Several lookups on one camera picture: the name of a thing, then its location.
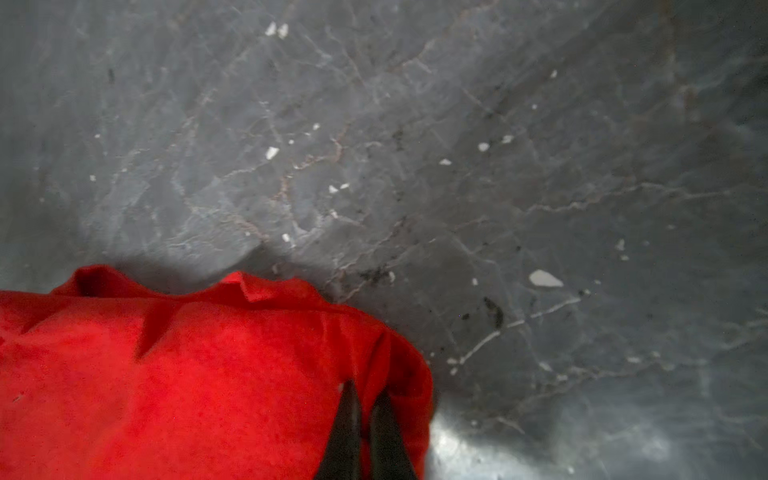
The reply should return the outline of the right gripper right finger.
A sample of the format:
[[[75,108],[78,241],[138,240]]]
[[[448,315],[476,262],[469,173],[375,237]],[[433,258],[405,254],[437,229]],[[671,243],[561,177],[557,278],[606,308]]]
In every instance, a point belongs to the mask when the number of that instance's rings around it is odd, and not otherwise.
[[[417,480],[387,392],[376,399],[370,416],[370,461],[373,480]]]

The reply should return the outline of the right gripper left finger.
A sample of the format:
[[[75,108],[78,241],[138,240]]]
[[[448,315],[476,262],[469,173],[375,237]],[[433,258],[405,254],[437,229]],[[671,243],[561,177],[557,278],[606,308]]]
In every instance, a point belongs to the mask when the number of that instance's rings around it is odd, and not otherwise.
[[[360,480],[362,412],[352,381],[345,382],[314,480]]]

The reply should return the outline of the bright red t-shirt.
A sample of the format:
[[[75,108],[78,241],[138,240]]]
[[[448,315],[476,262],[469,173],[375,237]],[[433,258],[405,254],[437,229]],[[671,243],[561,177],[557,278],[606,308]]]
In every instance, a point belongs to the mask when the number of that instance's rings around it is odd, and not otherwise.
[[[5,479],[313,479],[345,382],[370,416],[387,392],[418,479],[433,379],[383,322],[310,284],[235,272],[186,295],[76,270],[1,294]]]

